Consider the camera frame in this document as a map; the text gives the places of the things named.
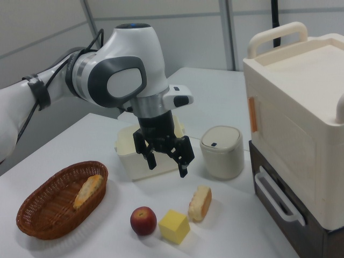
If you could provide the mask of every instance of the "brown basket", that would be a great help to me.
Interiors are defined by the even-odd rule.
[[[99,189],[78,209],[73,208],[83,183],[96,174],[104,180]],[[71,165],[57,172],[21,205],[17,226],[27,235],[49,240],[59,238],[83,222],[102,201],[106,191],[108,170],[97,161]]]

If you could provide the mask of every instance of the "white plastic container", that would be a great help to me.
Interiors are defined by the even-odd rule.
[[[295,32],[297,42],[257,55]],[[259,33],[244,75],[252,143],[323,228],[344,226],[344,37],[308,38],[302,23]]]
[[[179,123],[177,117],[173,116],[174,132],[180,138],[184,136],[184,126]],[[115,150],[127,172],[129,178],[133,181],[178,170],[178,164],[167,154],[154,152],[156,167],[150,170],[147,161],[142,154],[137,154],[135,150],[133,133],[140,126],[133,125],[120,130],[115,142]]]
[[[229,180],[243,169],[242,133],[234,127],[210,128],[199,141],[205,166],[210,175]]]

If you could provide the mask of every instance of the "white handle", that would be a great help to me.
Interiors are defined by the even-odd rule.
[[[253,38],[251,38],[251,41],[248,44],[248,58],[252,59],[257,56],[256,51],[261,44],[289,34],[293,34],[295,32],[299,33],[299,41],[307,41],[307,28],[303,23],[298,21],[256,34],[253,36]]]
[[[295,208],[295,206],[290,202],[288,197],[283,193],[283,191],[278,187],[278,185],[275,183],[275,181],[268,175],[268,173],[265,171],[263,167],[259,168],[260,172],[255,175],[254,180],[256,181],[256,184],[262,190],[263,194],[267,197],[267,199],[271,202],[275,210],[278,212],[278,214],[287,222],[293,222],[298,220],[302,226],[305,226],[305,220],[302,217],[301,213]],[[273,188],[273,190],[277,193],[279,198],[283,201],[283,203],[288,207],[288,209],[292,212],[292,215],[287,215],[284,213],[284,211],[281,209],[281,207],[276,203],[276,201],[273,199],[271,194],[268,192],[268,190],[264,187],[262,182],[260,181],[261,178],[265,178],[265,180],[268,182],[268,184]]]

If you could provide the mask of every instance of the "black pole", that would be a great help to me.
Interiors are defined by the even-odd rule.
[[[273,28],[279,27],[280,22],[278,21],[278,0],[271,0],[271,14],[273,17]],[[274,47],[281,45],[281,38],[274,39]]]

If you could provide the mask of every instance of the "sponge cube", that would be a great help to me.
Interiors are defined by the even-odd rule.
[[[180,244],[190,231],[186,215],[169,210],[158,223],[161,235],[176,244]]]

